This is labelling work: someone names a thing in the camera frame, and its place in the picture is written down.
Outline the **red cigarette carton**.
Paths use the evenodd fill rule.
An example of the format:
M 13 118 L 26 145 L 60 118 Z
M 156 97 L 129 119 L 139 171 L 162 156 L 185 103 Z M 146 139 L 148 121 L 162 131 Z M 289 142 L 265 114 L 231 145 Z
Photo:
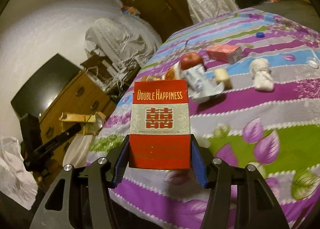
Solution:
M 135 82 L 129 167 L 190 169 L 190 115 L 185 80 Z

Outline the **white plastic bucket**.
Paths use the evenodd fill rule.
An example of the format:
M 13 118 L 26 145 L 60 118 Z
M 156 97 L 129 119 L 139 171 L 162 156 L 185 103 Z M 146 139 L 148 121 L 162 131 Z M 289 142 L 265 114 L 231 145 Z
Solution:
M 88 151 L 93 139 L 93 135 L 77 134 L 67 149 L 62 165 L 71 164 L 75 168 L 85 167 Z

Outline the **black flat television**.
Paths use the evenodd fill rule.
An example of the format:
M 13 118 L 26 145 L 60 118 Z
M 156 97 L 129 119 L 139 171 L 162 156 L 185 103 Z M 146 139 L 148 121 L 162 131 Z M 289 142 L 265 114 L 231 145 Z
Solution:
M 80 68 L 60 54 L 39 68 L 11 100 L 18 118 L 35 117 L 48 109 L 63 88 L 80 72 Z

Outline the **wooden drawer dresser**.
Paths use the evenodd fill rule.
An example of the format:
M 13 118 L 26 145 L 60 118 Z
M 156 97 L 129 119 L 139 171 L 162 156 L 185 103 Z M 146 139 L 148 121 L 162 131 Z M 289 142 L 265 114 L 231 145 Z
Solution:
M 61 134 L 59 121 L 63 113 L 94 114 L 102 112 L 109 117 L 116 104 L 96 85 L 85 72 L 80 71 L 50 103 L 41 115 L 40 130 L 43 143 Z

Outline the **white crumpled tissue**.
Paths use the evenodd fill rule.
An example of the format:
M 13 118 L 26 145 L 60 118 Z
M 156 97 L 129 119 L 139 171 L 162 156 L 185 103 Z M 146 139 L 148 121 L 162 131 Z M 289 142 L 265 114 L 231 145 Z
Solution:
M 253 60 L 249 66 L 249 71 L 253 77 L 253 87 L 257 91 L 272 92 L 274 90 L 274 81 L 267 59 L 259 58 Z

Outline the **yellow plastic wrapper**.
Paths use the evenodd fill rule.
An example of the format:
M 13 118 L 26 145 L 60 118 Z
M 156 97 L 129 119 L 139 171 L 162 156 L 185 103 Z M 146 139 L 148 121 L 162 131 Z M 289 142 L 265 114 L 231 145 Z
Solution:
M 162 78 L 159 76 L 155 76 L 155 75 L 143 76 L 141 78 L 141 81 L 143 81 L 143 82 L 145 82 L 145 81 L 159 81 L 159 80 L 162 80 Z

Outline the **colourful striped bedspread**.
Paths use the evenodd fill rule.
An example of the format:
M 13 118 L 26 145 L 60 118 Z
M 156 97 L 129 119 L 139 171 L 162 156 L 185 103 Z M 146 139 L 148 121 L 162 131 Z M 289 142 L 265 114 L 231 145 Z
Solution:
M 233 65 L 210 59 L 205 49 L 213 44 L 240 46 L 245 57 Z M 232 83 L 200 106 L 189 95 L 192 133 L 229 165 L 255 165 L 290 228 L 319 228 L 319 68 L 310 65 L 313 53 L 319 59 L 319 32 L 258 9 L 227 13 L 172 34 L 135 81 L 163 75 L 186 52 L 203 56 L 212 81 L 224 68 Z M 269 61 L 272 92 L 253 87 L 249 66 L 259 58 Z M 129 133 L 133 85 L 91 144 L 88 165 Z M 209 190 L 192 170 L 127 168 L 110 196 L 120 228 L 200 228 Z

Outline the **white flat medicine box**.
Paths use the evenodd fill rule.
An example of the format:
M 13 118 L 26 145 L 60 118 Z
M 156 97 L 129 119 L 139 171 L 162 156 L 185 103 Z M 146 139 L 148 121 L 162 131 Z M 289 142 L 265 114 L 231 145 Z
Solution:
M 201 64 L 183 70 L 182 77 L 191 87 L 193 91 L 191 97 L 197 104 L 205 103 L 211 98 L 221 95 L 225 89 L 223 83 L 215 85 L 206 77 L 204 67 Z

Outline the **beige sponge block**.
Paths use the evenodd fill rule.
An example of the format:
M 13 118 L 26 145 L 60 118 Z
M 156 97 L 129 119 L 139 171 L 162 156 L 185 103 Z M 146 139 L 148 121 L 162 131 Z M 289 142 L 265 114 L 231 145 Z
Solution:
M 225 89 L 232 88 L 231 79 L 229 77 L 229 74 L 227 73 L 227 70 L 225 70 L 224 68 L 215 69 L 214 76 L 217 85 L 223 83 Z

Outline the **grey striped draped cloth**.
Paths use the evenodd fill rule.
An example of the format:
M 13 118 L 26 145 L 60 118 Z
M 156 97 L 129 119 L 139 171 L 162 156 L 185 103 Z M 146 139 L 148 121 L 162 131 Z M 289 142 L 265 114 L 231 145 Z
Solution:
M 85 34 L 88 56 L 108 57 L 119 68 L 143 67 L 162 45 L 157 31 L 132 15 L 99 18 Z

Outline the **pink red carton box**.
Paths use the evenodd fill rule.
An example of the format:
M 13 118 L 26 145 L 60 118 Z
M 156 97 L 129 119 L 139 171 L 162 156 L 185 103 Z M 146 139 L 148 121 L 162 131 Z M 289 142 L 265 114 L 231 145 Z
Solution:
M 209 58 L 234 64 L 244 58 L 241 47 L 230 44 L 214 44 L 206 48 Z

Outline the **orange white snack packet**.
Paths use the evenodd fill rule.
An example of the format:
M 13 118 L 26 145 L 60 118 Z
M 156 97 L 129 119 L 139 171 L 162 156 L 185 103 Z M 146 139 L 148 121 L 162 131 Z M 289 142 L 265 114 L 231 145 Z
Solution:
M 164 80 L 180 80 L 181 78 L 181 67 L 179 62 L 171 66 L 163 76 Z

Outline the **red apple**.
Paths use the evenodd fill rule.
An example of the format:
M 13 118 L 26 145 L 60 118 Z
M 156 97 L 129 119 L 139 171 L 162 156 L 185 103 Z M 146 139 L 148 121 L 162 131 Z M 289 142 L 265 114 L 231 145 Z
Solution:
M 181 70 L 187 70 L 196 65 L 204 65 L 203 58 L 198 53 L 185 53 L 180 57 Z

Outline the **blue bottle cap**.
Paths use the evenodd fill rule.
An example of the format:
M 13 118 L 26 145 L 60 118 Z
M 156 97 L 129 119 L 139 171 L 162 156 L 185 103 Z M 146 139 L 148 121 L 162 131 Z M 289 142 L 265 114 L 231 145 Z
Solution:
M 265 37 L 265 34 L 263 32 L 258 32 L 256 33 L 256 37 L 263 38 Z

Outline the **grey mattress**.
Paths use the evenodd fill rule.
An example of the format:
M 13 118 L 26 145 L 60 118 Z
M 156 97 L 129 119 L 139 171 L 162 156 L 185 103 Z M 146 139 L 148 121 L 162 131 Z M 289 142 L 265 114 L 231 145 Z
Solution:
M 277 3 L 265 3 L 253 8 L 283 16 L 289 20 L 320 31 L 319 16 L 314 7 L 305 1 L 290 0 Z

